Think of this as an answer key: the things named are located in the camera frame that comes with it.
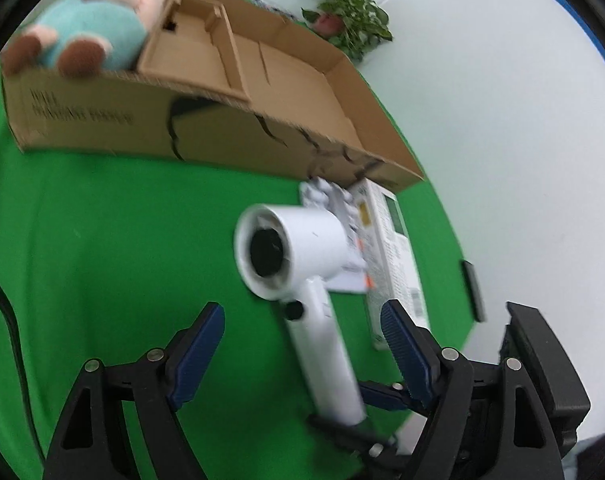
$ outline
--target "green surface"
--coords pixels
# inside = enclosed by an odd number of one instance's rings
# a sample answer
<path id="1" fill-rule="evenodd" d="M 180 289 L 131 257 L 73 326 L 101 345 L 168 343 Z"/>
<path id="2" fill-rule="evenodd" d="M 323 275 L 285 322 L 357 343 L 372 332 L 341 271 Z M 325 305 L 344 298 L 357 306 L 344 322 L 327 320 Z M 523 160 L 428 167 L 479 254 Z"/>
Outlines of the green surface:
<path id="1" fill-rule="evenodd" d="M 226 310 L 224 338 L 196 400 L 180 411 L 212 480 L 343 479 L 357 461 L 308 431 L 312 404 L 276 308 L 244 287 L 232 235 L 258 202 L 297 203 L 297 182 L 175 161 L 60 152 L 22 154 L 0 93 L 0 283 L 16 309 L 45 449 L 83 362 L 136 360 L 189 326 L 204 304 Z M 460 248 L 430 184 L 399 195 L 434 335 L 460 347 L 472 319 Z M 393 381 L 371 347 L 362 296 L 332 296 L 356 375 Z M 144 479 L 154 478 L 132 411 Z M 389 433 L 406 415 L 370 410 Z M 23 480 L 41 477 L 0 315 L 0 450 Z"/>

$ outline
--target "product box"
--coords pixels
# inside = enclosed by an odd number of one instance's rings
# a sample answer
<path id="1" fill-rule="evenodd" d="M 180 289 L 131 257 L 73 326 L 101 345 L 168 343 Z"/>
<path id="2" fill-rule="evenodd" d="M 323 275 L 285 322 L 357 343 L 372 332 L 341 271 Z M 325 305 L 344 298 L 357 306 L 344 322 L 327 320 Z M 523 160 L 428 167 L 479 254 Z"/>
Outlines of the product box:
<path id="1" fill-rule="evenodd" d="M 374 348 L 385 350 L 389 346 L 380 327 L 380 311 L 389 300 L 398 300 L 416 325 L 429 329 L 420 276 L 396 196 L 369 179 L 349 191 L 361 219 L 371 338 Z"/>
<path id="2" fill-rule="evenodd" d="M 422 178 L 358 70 L 308 28 L 246 0 L 169 0 L 165 10 L 141 73 L 70 80 L 33 68 L 4 78 L 18 146 L 162 156 L 343 187 L 367 177 L 395 192 Z"/>

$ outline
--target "stuffed animal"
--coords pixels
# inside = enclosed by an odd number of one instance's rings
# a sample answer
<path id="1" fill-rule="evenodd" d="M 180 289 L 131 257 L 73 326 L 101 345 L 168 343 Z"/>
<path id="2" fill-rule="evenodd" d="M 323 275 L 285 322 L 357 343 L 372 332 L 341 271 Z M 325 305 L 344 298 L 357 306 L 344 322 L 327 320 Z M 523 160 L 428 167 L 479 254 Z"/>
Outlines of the stuffed animal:
<path id="1" fill-rule="evenodd" d="M 132 67 L 165 0 L 59 0 L 0 54 L 5 76 L 33 64 L 67 77 Z"/>

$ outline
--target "black wire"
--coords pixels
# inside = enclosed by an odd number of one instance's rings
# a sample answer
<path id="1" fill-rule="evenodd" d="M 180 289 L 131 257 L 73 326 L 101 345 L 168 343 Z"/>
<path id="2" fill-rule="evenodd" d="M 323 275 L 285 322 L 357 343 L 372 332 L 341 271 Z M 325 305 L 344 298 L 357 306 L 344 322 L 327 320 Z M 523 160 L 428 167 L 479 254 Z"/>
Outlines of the black wire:
<path id="1" fill-rule="evenodd" d="M 36 446 L 38 452 L 38 458 L 42 466 L 44 466 L 44 452 L 42 452 L 42 446 L 38 439 L 38 432 L 36 431 L 36 424 L 34 422 L 34 412 L 31 409 L 31 400 L 29 398 L 29 385 L 26 380 L 25 362 L 23 361 L 22 347 L 20 346 L 20 332 L 18 331 L 18 320 L 16 319 L 16 313 L 14 308 L 11 306 L 9 298 L 4 293 L 0 286 L 0 311 L 2 312 L 5 322 L 7 323 L 7 329 L 9 330 L 9 339 L 11 341 L 11 350 L 14 354 L 14 362 L 16 363 L 16 370 L 18 371 L 18 380 L 20 381 L 20 393 L 22 394 L 23 407 L 25 409 L 26 423 L 29 427 L 29 433 Z"/>

